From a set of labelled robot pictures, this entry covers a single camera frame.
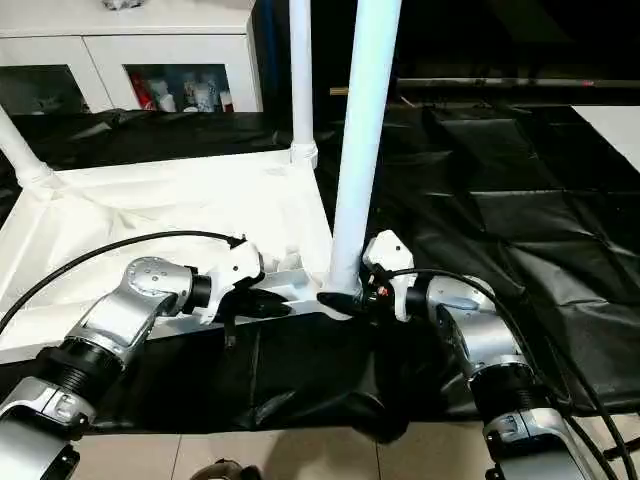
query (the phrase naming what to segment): white pole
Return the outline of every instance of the white pole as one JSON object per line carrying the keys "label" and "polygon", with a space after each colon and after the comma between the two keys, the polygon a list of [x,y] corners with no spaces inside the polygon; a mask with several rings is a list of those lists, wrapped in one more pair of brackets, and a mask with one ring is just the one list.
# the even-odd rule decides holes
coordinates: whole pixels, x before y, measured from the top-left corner
{"label": "white pole", "polygon": [[47,164],[38,160],[2,106],[0,106],[0,150],[13,165],[18,182],[23,187],[31,186],[53,175],[53,171]]}
{"label": "white pole", "polygon": [[326,290],[356,293],[402,0],[359,0]]}
{"label": "white pole", "polygon": [[291,33],[291,96],[293,102],[292,161],[306,159],[315,168],[318,149],[313,140],[311,76],[311,0],[289,0]]}

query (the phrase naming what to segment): black connector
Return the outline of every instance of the black connector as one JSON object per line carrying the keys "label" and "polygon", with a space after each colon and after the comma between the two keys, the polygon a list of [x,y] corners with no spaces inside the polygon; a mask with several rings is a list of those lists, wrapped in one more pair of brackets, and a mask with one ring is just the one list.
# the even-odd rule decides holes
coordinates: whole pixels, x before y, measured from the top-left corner
{"label": "black connector", "polygon": [[36,377],[97,405],[122,374],[118,358],[104,348],[78,339],[44,348],[36,357]]}
{"label": "black connector", "polygon": [[494,365],[476,374],[471,393],[484,423],[509,412],[549,407],[546,389],[527,365]]}

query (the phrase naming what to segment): floor tile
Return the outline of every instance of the floor tile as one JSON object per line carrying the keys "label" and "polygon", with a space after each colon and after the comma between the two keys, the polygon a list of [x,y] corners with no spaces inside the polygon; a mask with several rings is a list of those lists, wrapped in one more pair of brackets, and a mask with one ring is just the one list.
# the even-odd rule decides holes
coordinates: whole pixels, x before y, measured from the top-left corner
{"label": "floor tile", "polygon": [[173,479],[219,458],[256,465],[265,480],[378,480],[375,444],[348,428],[184,435]]}
{"label": "floor tile", "polygon": [[479,423],[414,423],[378,455],[382,480],[477,480],[492,466]]}
{"label": "floor tile", "polygon": [[[613,419],[625,441],[640,437],[640,416],[635,414],[615,415]],[[601,450],[613,447],[613,439],[611,438],[604,422],[600,418],[579,418],[577,420],[582,428],[584,428],[584,430],[590,435],[591,440],[593,440]],[[593,472],[598,478],[606,478],[602,469],[598,467],[597,463],[595,463],[595,460],[592,459],[588,451],[585,451],[585,458],[589,464],[591,464]],[[631,458],[634,461],[636,470],[640,471],[640,451],[632,453]],[[618,459],[613,461],[612,466],[613,470],[618,475],[618,478],[627,478],[627,475],[624,473],[625,469],[622,460]]]}
{"label": "floor tile", "polygon": [[170,480],[179,435],[87,436],[73,480]]}

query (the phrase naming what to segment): black tarp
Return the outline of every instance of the black tarp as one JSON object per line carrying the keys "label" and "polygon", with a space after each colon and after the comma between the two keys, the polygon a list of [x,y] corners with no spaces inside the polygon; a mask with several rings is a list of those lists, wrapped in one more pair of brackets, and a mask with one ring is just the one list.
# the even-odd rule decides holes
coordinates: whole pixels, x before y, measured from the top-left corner
{"label": "black tarp", "polygon": [[[256,114],[107,112],[15,119],[57,169],[285,148]],[[330,217],[343,125],[318,126]],[[475,275],[512,310],[560,403],[591,407],[543,322],[612,411],[640,407],[640,173],[565,107],[415,109],[385,118],[369,235],[391,228],[416,265]],[[17,198],[0,162],[0,215]],[[30,363],[0,367],[5,394]],[[149,342],[109,394],[97,431],[215,432],[352,425],[379,440],[410,420],[474,418],[429,325],[322,315]]]}

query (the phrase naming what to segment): glass cabinet door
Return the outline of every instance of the glass cabinet door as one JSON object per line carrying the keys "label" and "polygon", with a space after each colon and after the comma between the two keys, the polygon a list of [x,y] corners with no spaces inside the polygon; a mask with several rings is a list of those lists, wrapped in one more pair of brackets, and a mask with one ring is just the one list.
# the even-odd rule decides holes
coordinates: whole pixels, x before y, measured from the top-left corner
{"label": "glass cabinet door", "polygon": [[0,67],[0,105],[9,115],[89,112],[67,65]]}
{"label": "glass cabinet door", "polygon": [[233,112],[224,65],[125,65],[139,108]]}
{"label": "glass cabinet door", "polygon": [[0,105],[10,115],[113,108],[80,37],[0,38]]}

